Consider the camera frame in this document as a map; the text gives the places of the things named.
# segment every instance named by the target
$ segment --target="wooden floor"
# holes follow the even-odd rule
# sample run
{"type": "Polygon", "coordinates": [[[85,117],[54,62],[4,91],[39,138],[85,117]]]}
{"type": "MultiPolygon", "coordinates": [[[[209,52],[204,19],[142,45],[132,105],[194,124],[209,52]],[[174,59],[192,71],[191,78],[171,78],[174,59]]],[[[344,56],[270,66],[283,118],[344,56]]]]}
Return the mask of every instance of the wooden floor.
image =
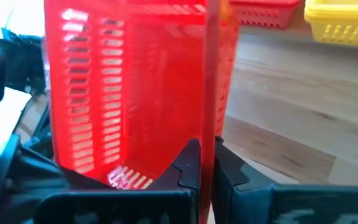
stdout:
{"type": "Polygon", "coordinates": [[[358,49],[241,35],[223,137],[279,182],[358,185],[358,49]]]}

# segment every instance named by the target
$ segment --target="yellow plastic basket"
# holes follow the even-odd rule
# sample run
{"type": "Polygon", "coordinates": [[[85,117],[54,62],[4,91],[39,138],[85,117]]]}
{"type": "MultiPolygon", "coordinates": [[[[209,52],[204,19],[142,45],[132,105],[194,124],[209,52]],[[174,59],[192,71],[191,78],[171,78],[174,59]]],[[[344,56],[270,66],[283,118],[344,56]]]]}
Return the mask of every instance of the yellow plastic basket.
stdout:
{"type": "Polygon", "coordinates": [[[306,0],[305,20],[316,41],[358,46],[358,0],[306,0]]]}

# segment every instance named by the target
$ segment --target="red plastic basket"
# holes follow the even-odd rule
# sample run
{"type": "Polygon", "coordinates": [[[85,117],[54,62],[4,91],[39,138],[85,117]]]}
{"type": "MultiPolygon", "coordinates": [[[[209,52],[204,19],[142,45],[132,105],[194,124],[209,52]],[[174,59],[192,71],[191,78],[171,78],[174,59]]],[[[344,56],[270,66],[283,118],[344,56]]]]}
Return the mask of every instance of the red plastic basket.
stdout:
{"type": "Polygon", "coordinates": [[[285,29],[300,0],[231,0],[240,24],[285,29]]]}
{"type": "Polygon", "coordinates": [[[238,38],[235,23],[208,19],[219,14],[213,2],[45,1],[60,165],[119,189],[145,189],[198,138],[208,213],[214,135],[238,38]]]}

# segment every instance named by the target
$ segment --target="red translucent plastic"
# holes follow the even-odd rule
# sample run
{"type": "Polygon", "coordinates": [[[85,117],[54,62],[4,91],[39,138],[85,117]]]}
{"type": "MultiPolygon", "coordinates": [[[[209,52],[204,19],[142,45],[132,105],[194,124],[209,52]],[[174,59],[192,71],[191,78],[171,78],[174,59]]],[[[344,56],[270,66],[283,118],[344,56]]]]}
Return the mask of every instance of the red translucent plastic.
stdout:
{"type": "Polygon", "coordinates": [[[240,24],[285,29],[300,0],[231,0],[240,24]]]}
{"type": "Polygon", "coordinates": [[[221,11],[205,0],[45,1],[56,161],[145,189],[197,138],[208,212],[238,38],[229,9],[209,19],[221,11]]]}

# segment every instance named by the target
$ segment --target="plastic basket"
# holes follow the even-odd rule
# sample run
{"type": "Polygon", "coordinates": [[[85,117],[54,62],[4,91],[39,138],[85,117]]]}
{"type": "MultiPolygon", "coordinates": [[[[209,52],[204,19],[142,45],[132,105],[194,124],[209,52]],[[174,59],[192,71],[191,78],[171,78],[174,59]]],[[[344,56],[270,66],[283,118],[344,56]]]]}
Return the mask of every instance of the plastic basket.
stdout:
{"type": "Polygon", "coordinates": [[[209,206],[214,135],[223,126],[238,38],[235,23],[207,20],[219,13],[213,2],[45,2],[60,165],[119,189],[145,189],[197,138],[201,200],[209,206]]]}
{"type": "Polygon", "coordinates": [[[240,24],[285,29],[300,0],[231,0],[240,24]]]}
{"type": "Polygon", "coordinates": [[[305,19],[319,42],[358,45],[358,0],[306,0],[305,19]]]}

